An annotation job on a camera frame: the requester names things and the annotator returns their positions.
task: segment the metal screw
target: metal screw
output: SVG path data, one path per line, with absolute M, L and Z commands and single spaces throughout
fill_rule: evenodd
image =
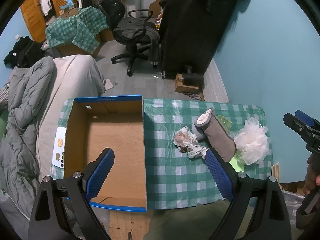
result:
M 276 181 L 277 181 L 277 179 L 276 179 L 274 176 L 270 176 L 269 179 L 270 179 L 270 181 L 272 181 L 272 182 L 276 182 Z
M 80 171 L 76 171 L 74 174 L 73 174 L 73 177 L 74 178 L 79 178 L 81 176 L 81 172 Z
M 44 178 L 43 178 L 43 181 L 44 182 L 48 182 L 50 180 L 50 176 L 45 176 Z
M 245 178 L 247 176 L 247 174 L 245 174 L 244 172 L 240 171 L 240 172 L 238 172 L 238 176 L 240 178 Z

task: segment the chair armrest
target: chair armrest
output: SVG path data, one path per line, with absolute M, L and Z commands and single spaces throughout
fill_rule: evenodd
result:
M 132 11 L 128 12 L 128 15 L 129 15 L 131 18 L 134 18 L 134 17 L 131 15 L 132 12 L 150 12 L 151 15 L 150 15 L 147 19 L 144 20 L 145 22 L 148 21 L 148 20 L 153 16 L 153 11 L 147 10 L 147 9 L 139 9 L 139 10 L 132 10 Z

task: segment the wooden wardrobe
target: wooden wardrobe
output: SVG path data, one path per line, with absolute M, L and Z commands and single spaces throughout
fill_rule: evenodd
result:
M 52 3 L 56 16 L 60 16 L 60 6 L 64 5 L 66 2 L 64 0 L 52 0 Z M 32 39 L 36 42 L 44 41 L 46 26 L 40 0 L 25 0 L 21 5 L 21 12 Z

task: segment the green checkered tablecloth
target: green checkered tablecloth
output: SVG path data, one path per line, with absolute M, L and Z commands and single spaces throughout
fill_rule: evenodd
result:
M 66 101 L 59 119 L 59 126 L 66 127 L 72 107 L 72 99 Z M 144 139 L 146 155 L 147 207 L 148 209 L 172 209 L 196 206 L 197 203 L 212 203 L 221 194 L 207 169 L 204 160 L 190 160 L 173 144 L 175 133 L 192 122 L 208 108 L 213 107 L 216 115 L 230 120 L 232 131 L 244 126 L 244 121 L 256 117 L 266 126 L 264 111 L 256 106 L 232 105 L 203 101 L 171 99 L 144 99 Z M 270 135 L 267 132 L 271 149 Z M 210 146 L 207 141 L 201 143 Z M 251 178 L 266 179 L 271 175 L 272 154 L 262 164 L 245 166 Z M 51 176 L 63 178 L 63 169 L 52 165 Z
M 79 8 L 77 15 L 55 19 L 46 28 L 45 36 L 50 48 L 73 43 L 92 54 L 99 46 L 95 36 L 106 28 L 106 17 L 101 11 L 94 7 Z

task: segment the green pants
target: green pants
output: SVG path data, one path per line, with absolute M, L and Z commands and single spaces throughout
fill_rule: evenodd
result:
M 208 240 L 215 231 L 229 206 L 227 200 L 196 207 L 154 212 L 149 231 L 143 240 Z M 252 216 L 253 208 L 248 207 L 235 239 L 244 236 Z M 292 239 L 296 240 L 301 230 L 292 228 Z

